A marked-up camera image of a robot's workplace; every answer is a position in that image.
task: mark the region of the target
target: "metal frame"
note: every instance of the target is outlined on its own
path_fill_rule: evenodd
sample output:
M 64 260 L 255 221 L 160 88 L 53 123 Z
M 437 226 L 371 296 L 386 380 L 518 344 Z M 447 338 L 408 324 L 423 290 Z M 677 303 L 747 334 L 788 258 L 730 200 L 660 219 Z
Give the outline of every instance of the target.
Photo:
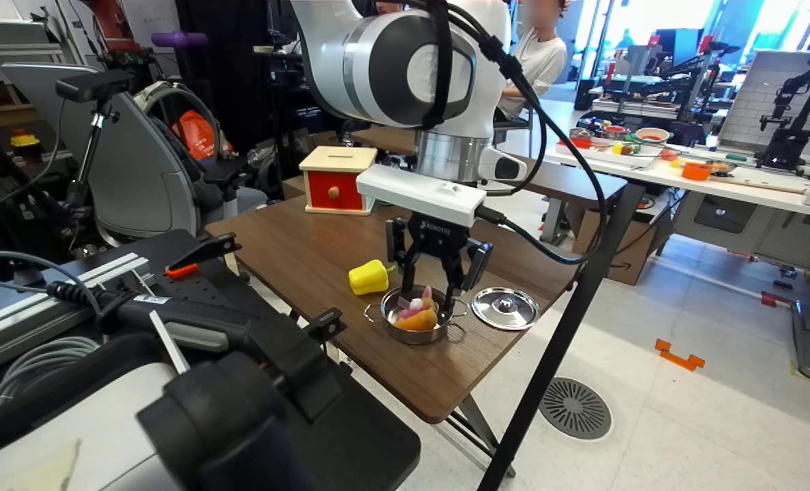
M 477 401 L 472 397 L 465 397 L 458 405 L 458 413 L 447 416 L 447 424 L 453 425 L 453 432 L 458 432 L 465 442 L 472 442 L 477 450 L 483 450 L 488 459 L 492 459 L 498 442 L 486 420 L 486 416 L 479 413 Z
M 563 309 L 532 380 L 528 380 L 528 389 L 518 398 L 518 408 L 514 408 L 512 420 L 503 432 L 503 440 L 492 450 L 490 465 L 483 476 L 479 491 L 501 487 L 501 480 L 518 453 L 518 444 L 524 442 L 524 436 L 539 410 L 539 401 L 543 401 L 550 380 L 555 376 L 555 372 L 570 349 L 570 342 L 577 334 L 577 328 L 597 296 L 600 281 L 606 279 L 606 274 L 615 258 L 615 248 L 623 237 L 630 219 L 638 211 L 641 198 L 644 198 L 644 187 L 627 184 L 622 192 L 622 200 L 606 226 L 602 240 L 597 244 L 597 248 L 589 248 L 595 258 L 574 275 L 577 285 L 573 290 L 573 298 L 570 298 L 570 303 L 567 303 L 567 309 Z

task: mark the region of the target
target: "metal pole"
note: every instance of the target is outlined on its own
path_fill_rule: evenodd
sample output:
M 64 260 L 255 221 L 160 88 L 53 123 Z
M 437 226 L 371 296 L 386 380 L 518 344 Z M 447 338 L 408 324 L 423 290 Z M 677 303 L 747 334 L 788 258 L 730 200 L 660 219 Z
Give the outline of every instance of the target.
M 592 46 L 592 38 L 595 38 L 595 26 L 597 26 L 600 7 L 602 7 L 602 0 L 597 0 L 595 12 L 592 12 L 589 37 L 587 37 L 582 61 L 580 61 L 582 63 L 580 79 L 582 79 L 587 65 L 589 65 L 589 46 Z
M 490 489 L 501 487 L 503 472 L 509 469 L 509 465 L 518 453 L 518 444 L 524 442 L 524 436 L 536 416 L 536 408 L 539 408 L 550 380 L 555 376 L 555 372 L 567 354 L 567 346 L 597 296 L 600 281 L 615 258 L 615 248 L 623 237 L 623 230 L 627 230 L 633 213 L 638 211 L 641 198 L 644 198 L 644 187 L 638 187 L 638 184 L 623 187 L 619 207 L 612 211 L 612 219 L 608 221 L 606 234 L 600 237 L 600 245 L 589 248 L 595 258 L 577 274 L 577 288 L 558 320 L 555 334 L 550 335 L 550 342 L 532 375 L 528 389 L 524 390 L 524 397 L 512 413 L 503 440 L 497 449 L 497 453 L 483 476 L 479 491 L 490 491 Z
M 600 37 L 597 37 L 592 79 L 597 79 L 597 69 L 600 69 L 600 58 L 602 58 L 602 42 L 606 42 L 606 31 L 611 28 L 612 7 L 615 7 L 615 0 L 611 0 L 611 4 L 606 7 L 606 13 L 602 13 L 602 28 L 600 28 Z

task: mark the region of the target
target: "person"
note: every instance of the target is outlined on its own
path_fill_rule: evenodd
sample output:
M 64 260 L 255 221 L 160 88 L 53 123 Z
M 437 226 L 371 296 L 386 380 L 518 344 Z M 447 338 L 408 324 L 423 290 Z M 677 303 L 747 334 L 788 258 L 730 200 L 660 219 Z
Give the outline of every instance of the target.
M 552 84 L 567 65 L 567 45 L 555 34 L 563 12 L 567 0 L 532 0 L 532 31 L 518 45 L 514 58 L 533 93 L 543 93 L 547 84 Z M 506 82 L 498 105 L 501 118 L 518 118 L 520 106 L 524 98 L 518 88 Z

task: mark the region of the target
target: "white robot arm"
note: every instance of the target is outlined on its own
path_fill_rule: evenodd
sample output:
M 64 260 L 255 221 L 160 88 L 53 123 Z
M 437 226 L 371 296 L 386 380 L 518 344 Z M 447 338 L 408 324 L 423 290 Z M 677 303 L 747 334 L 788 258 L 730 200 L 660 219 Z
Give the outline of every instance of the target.
M 509 38 L 506 9 L 498 0 L 450 0 L 468 12 L 498 42 Z M 424 12 L 359 18 L 352 0 L 292 0 L 306 42 L 306 69 L 312 95 L 336 114 L 389 129 L 423 129 L 437 93 L 437 34 Z M 423 135 L 416 176 L 389 168 L 359 177 L 363 195 L 472 225 L 497 161 L 514 161 L 490 147 L 492 110 L 503 76 L 483 58 L 477 42 L 453 28 L 450 93 L 442 123 Z

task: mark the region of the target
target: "orange object on floor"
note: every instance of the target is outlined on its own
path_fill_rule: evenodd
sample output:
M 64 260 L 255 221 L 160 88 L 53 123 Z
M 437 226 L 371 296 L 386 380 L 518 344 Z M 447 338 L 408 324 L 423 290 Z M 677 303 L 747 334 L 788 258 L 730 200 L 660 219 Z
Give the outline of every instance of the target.
M 677 367 L 682 367 L 686 372 L 698 372 L 698 368 L 705 367 L 705 360 L 698 357 L 698 354 L 686 354 L 686 357 L 677 354 L 671 342 L 663 342 L 663 338 L 653 338 L 653 349 L 656 349 L 660 357 L 664 357 L 668 364 L 677 364 Z

